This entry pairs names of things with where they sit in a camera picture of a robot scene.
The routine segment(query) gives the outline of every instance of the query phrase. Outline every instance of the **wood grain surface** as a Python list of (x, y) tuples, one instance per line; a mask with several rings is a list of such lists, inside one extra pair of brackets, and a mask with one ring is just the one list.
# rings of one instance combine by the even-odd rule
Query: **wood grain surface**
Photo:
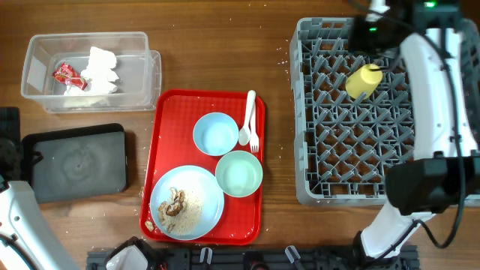
[[(127, 130), (131, 166), (130, 187), (125, 192), (40, 206), (61, 243), (81, 267), (86, 264), (88, 251), (113, 248), (131, 236), (141, 236), (138, 193), (145, 179), (154, 113), (52, 115), (38, 103), (23, 98), (23, 62), (29, 40), (36, 34), (145, 32), (151, 50), (162, 56), (163, 91), (255, 89), (268, 111), (262, 232), (251, 246), (346, 245), (378, 213), (378, 207), (306, 207), (296, 199), (295, 122), (290, 75), (285, 71), (289, 65), (278, 62), (289, 60), (288, 45), (302, 17), (351, 17), (357, 11), (345, 1), (7, 2), (0, 1), (0, 106), (20, 108), (22, 135), (112, 122)], [(463, 6), (465, 17), (479, 24), (478, 4), (464, 1)], [(450, 209), (430, 222), (438, 238), (446, 237), (454, 215), (455, 210)], [(480, 209), (466, 209), (457, 238), (448, 250), (437, 250), (420, 229), (410, 242), (419, 246), (421, 267), (479, 269), (479, 224)]]

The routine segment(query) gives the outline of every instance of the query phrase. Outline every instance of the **candy wrapper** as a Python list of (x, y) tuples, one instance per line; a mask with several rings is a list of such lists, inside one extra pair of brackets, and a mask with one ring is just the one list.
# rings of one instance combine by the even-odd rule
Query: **candy wrapper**
[(76, 86), (82, 90), (87, 87), (87, 82), (78, 74), (73, 67), (63, 63), (55, 70), (53, 77), (66, 86)]

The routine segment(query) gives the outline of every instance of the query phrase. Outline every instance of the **plastic bin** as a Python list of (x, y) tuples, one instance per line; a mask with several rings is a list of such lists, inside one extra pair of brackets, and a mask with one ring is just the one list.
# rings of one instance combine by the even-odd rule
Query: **plastic bin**
[[(362, 65), (388, 57), (348, 52), (351, 18), (304, 18), (289, 46), (295, 98), (295, 186), (300, 203), (311, 206), (369, 206), (386, 201), (387, 170), (413, 158), (414, 119), (407, 72), (400, 63), (385, 72), (366, 100), (353, 100), (347, 77)], [(475, 24), (464, 20), (461, 70), (463, 87), (480, 80), (480, 39)], [(468, 206), (480, 206), (469, 195)]]
[[(66, 85), (52, 74), (63, 62), (77, 72), (89, 63), (90, 48), (115, 53), (113, 69), (120, 78), (112, 94), (64, 96)], [(49, 113), (154, 110), (161, 91), (161, 59), (150, 51), (143, 32), (39, 34), (28, 45), (22, 75), (22, 96)]]

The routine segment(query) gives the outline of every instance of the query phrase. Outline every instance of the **white spoon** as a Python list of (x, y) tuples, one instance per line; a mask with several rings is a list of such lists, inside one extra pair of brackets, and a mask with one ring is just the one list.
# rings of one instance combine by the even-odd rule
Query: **white spoon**
[(254, 90), (250, 90), (247, 95), (247, 106), (245, 107), (245, 120), (243, 121), (243, 127), (238, 132), (238, 143), (240, 146), (246, 146), (248, 141), (250, 141), (250, 129), (248, 128), (248, 122), (250, 121), (250, 116), (252, 114), (252, 109), (255, 105), (255, 97), (257, 93)]

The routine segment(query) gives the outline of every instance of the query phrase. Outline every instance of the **fork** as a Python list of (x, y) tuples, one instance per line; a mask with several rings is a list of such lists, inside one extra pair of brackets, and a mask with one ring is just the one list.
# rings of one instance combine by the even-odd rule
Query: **fork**
[(252, 116), (250, 117), (250, 129), (251, 129), (251, 138), (250, 138), (250, 150), (252, 153), (257, 153), (260, 148), (260, 139), (257, 135), (257, 108), (256, 105), (253, 105)]

